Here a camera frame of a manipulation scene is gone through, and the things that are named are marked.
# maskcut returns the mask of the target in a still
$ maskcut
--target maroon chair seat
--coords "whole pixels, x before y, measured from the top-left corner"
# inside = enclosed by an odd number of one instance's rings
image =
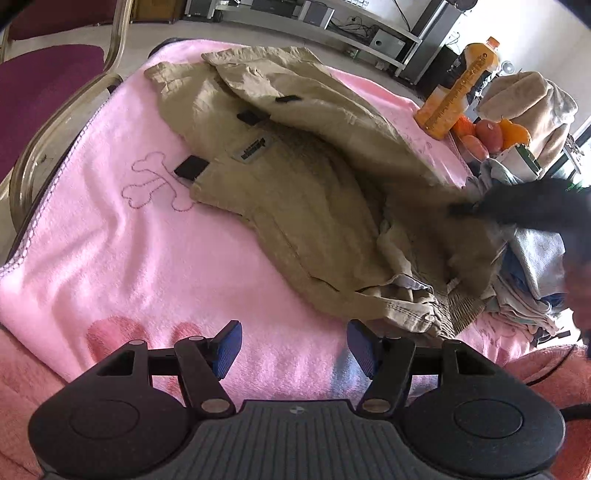
[[[58,45],[0,63],[0,181],[37,130],[103,68],[103,50],[92,45]]]

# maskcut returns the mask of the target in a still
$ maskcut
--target pink towel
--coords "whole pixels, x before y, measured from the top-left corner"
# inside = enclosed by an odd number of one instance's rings
[[[189,151],[160,119],[142,72],[159,61],[201,61],[204,52],[232,46],[173,44],[126,80],[77,139],[17,253],[0,268],[0,322],[40,359],[6,349],[16,369],[7,375],[26,371],[23,380],[7,383],[12,386],[1,402],[1,408],[17,407],[9,429],[0,431],[0,452],[16,472],[7,478],[36,471],[26,422],[61,386],[43,364],[70,381],[132,339],[166,348],[240,320],[242,351],[223,382],[237,405],[244,398],[355,401],[367,386],[346,347],[345,320],[315,311],[238,218],[193,203],[170,173]],[[450,182],[464,183],[466,165],[414,122],[417,105],[369,80],[333,73]],[[494,358],[496,340],[487,328],[474,331],[473,339]],[[178,395],[175,382],[159,386]]]
[[[27,424],[35,409],[64,381],[0,330],[0,478],[33,480],[41,469],[29,446]]]
[[[572,351],[570,345],[544,348],[505,368],[523,382],[538,381],[531,388],[558,408],[591,403],[591,361],[582,346]],[[551,471],[558,480],[587,480],[591,473],[591,420],[567,423],[566,440]]]

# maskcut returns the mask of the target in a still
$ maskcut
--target white wall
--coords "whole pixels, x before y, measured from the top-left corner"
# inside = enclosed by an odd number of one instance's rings
[[[502,60],[550,76],[587,28],[558,0],[479,0],[454,30],[459,48],[493,36]]]
[[[563,61],[548,74],[548,78],[569,92],[579,106],[570,129],[575,134],[591,118],[591,30],[582,35]]]

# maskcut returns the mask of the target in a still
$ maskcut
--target screw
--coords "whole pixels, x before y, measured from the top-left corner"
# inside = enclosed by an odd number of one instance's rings
[[[207,413],[224,413],[230,408],[230,402],[223,398],[210,398],[201,403],[201,408]]]
[[[363,402],[361,408],[368,413],[386,413],[390,409],[390,402],[382,398],[369,398]]]

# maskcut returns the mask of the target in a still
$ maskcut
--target pink blanket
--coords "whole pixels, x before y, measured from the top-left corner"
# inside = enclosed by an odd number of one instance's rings
[[[204,52],[233,46],[169,45],[97,112],[17,253],[0,268],[0,322],[70,381],[129,340],[166,348],[186,336],[212,336],[237,319],[243,347],[223,382],[237,404],[244,398],[355,400],[368,381],[346,348],[345,320],[315,311],[289,288],[253,232],[228,212],[194,203],[170,173],[189,151],[158,115],[143,71],[163,60],[201,61]],[[414,102],[370,80],[333,74],[375,105],[450,182],[463,184],[467,167],[419,129]],[[483,317],[462,339],[501,363],[525,353],[524,337],[495,328]],[[161,387],[178,394],[173,382]],[[47,395],[54,390],[50,383]]]

